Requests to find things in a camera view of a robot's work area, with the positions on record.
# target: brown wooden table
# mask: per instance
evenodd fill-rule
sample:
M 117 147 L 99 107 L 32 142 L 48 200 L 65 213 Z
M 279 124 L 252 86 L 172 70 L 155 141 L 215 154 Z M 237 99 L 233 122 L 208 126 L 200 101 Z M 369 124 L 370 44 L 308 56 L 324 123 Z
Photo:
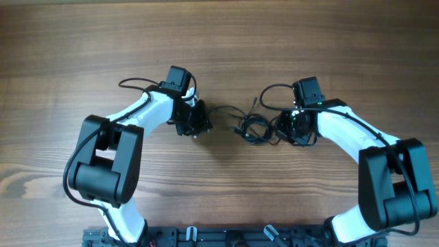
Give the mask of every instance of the brown wooden table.
M 62 172 L 89 114 L 139 98 L 121 79 L 190 70 L 208 106 L 247 111 L 269 84 L 317 76 L 366 121 L 420 139 L 439 185 L 437 2 L 188 2 L 0 8 L 0 246 L 79 246 L 104 226 Z M 273 90 L 267 103 L 292 105 Z M 277 113 L 256 107 L 267 117 Z M 357 204 L 357 165 L 312 148 L 252 146 L 214 118 L 198 139 L 161 126 L 143 144 L 135 198 L 150 226 L 322 223 Z M 439 217 L 391 246 L 435 246 Z

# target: wood grain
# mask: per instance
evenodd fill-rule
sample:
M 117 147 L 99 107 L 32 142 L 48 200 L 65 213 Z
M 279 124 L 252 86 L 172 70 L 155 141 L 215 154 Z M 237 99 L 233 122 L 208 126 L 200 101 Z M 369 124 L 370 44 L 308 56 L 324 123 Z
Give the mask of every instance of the wood grain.
M 317 76 L 369 123 L 427 147 L 439 183 L 437 2 L 188 2 L 0 8 L 0 246 L 78 246 L 103 226 L 61 186 L 89 114 L 139 97 L 117 82 L 190 70 L 208 106 L 249 109 L 269 84 Z M 267 103 L 289 106 L 290 91 Z M 273 117 L 275 112 L 257 106 Z M 335 144 L 251 146 L 233 120 L 194 140 L 161 126 L 135 193 L 150 226 L 321 223 L 357 203 L 357 166 Z M 391 246 L 435 246 L 437 218 Z

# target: robotic arm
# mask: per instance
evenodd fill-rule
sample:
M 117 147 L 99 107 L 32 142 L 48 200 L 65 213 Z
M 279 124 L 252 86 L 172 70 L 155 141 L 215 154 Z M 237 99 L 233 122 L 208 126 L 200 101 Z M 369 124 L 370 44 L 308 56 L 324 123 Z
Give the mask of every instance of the robotic arm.
M 308 145 L 314 135 L 328 138 L 346 151 L 359 164 L 357 206 L 330 217 L 323 225 L 148 227 L 132 197 L 139 180 L 143 138 L 170 121 L 179 135 L 197 135 L 212 128 L 204 102 L 195 95 L 195 89 L 187 91 L 191 78 L 185 69 L 171 67 L 165 82 L 148 87 L 142 98 L 125 110 L 107 118 L 91 115 L 84 120 L 78 145 L 96 129 L 105 128 L 75 157 L 69 169 L 69 187 L 78 190 L 83 199 L 101 206 L 108 228 L 84 231 L 82 246 L 378 247 L 387 246 L 385 234 L 390 228 L 437 214 L 436 193 L 422 143 L 416 139 L 402 141 L 380 132 L 341 100 L 326 100 L 317 79 L 307 78 L 288 86 L 294 90 L 297 108 L 273 108 L 282 110 L 274 131 L 293 145 Z M 270 108 L 261 98 L 262 95 L 261 104 Z M 127 119 L 114 122 L 136 108 L 140 109 Z M 108 148 L 116 150 L 114 160 L 96 155 L 96 150 Z M 392 152 L 397 154 L 403 169 L 390 155 Z M 406 172 L 408 180 L 393 184 L 392 172 Z M 413 200 L 408 185 L 414 192 Z

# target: wooden table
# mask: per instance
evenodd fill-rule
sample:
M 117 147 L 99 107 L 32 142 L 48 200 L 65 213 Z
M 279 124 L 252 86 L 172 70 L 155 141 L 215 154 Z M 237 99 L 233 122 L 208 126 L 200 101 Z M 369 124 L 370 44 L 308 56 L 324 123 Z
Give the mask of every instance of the wooden table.
M 208 106 L 247 111 L 269 84 L 317 76 L 378 129 L 426 146 L 439 185 L 438 4 L 326 1 L 41 5 L 0 9 L 0 246 L 79 246 L 104 226 L 62 172 L 89 114 L 139 98 L 121 79 L 190 70 Z M 292 105 L 273 90 L 267 103 Z M 256 107 L 267 117 L 276 112 Z M 150 226 L 322 223 L 357 204 L 357 165 L 312 148 L 252 146 L 214 118 L 198 139 L 161 126 L 143 144 L 135 198 Z M 435 246 L 439 217 L 391 246 Z

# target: tabletop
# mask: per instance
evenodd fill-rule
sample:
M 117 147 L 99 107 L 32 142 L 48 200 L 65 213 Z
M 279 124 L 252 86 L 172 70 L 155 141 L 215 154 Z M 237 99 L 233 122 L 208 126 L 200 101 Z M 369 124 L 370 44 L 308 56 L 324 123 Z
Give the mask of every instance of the tabletop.
M 79 246 L 82 230 L 105 226 L 62 190 L 81 123 L 140 97 L 118 81 L 164 80 L 171 65 L 195 75 L 209 108 L 244 111 L 270 84 L 316 76 L 328 99 L 421 140 L 439 191 L 438 10 L 433 1 L 0 7 L 0 246 Z M 266 97 L 277 106 L 294 98 L 285 89 Z M 161 125 L 144 140 L 134 197 L 150 226 L 321 224 L 357 204 L 357 165 L 331 141 L 250 145 L 230 131 L 234 119 L 213 124 L 197 139 Z M 389 241 L 435 246 L 438 236 L 436 217 Z

